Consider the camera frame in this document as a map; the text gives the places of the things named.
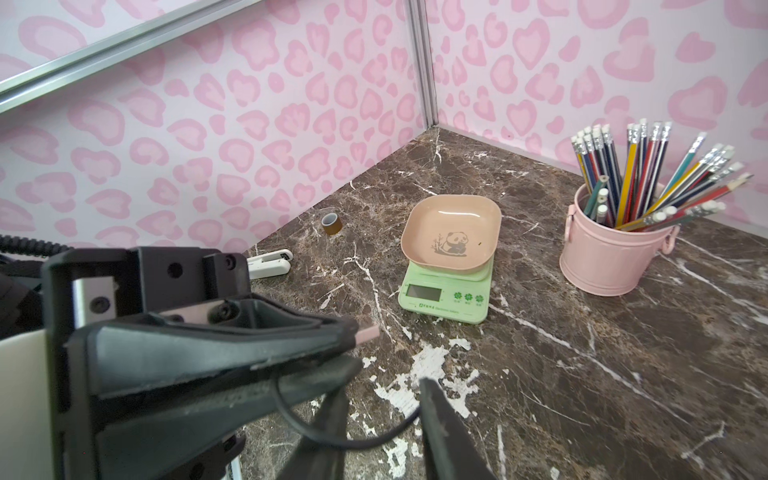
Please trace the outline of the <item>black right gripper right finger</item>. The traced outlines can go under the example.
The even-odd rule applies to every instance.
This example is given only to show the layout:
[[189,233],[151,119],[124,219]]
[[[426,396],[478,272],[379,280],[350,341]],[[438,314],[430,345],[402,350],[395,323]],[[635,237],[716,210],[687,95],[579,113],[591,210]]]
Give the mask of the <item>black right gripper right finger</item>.
[[426,478],[496,479],[439,384],[424,378],[419,386]]

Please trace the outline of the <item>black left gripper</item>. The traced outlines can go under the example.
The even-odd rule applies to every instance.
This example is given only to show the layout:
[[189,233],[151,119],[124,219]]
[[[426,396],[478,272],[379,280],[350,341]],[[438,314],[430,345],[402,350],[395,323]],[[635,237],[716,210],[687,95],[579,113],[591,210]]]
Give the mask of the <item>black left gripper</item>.
[[[344,353],[359,330],[351,318],[301,312],[256,294],[203,303],[247,289],[244,257],[216,249],[69,249],[43,263],[41,278],[59,479],[157,479],[274,412],[270,382],[111,424],[97,435],[98,464],[93,436],[110,414],[142,405],[148,391]],[[234,316],[210,324],[159,313],[193,304],[195,314],[227,308]],[[344,387],[361,370],[361,359],[342,355],[282,374],[279,388],[296,405]],[[99,405],[97,396],[109,397]]]

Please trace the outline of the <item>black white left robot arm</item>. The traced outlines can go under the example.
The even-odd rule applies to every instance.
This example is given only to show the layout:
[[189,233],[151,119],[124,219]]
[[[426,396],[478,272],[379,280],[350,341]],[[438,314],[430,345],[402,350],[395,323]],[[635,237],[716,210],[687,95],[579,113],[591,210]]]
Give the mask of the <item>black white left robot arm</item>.
[[239,254],[49,248],[38,279],[1,278],[5,479],[218,479],[272,384],[338,412],[362,367],[355,321],[253,293]]

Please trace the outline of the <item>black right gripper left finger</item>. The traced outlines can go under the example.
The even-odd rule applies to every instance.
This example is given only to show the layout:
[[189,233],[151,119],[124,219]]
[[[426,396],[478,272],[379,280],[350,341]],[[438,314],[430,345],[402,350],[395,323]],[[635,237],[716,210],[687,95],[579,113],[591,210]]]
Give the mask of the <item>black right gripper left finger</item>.
[[278,479],[343,479],[345,455],[343,449],[319,442],[306,434],[316,430],[331,437],[345,437],[349,401],[343,389],[327,394],[310,424],[296,416],[287,406],[278,411],[301,435],[301,440],[277,476]]

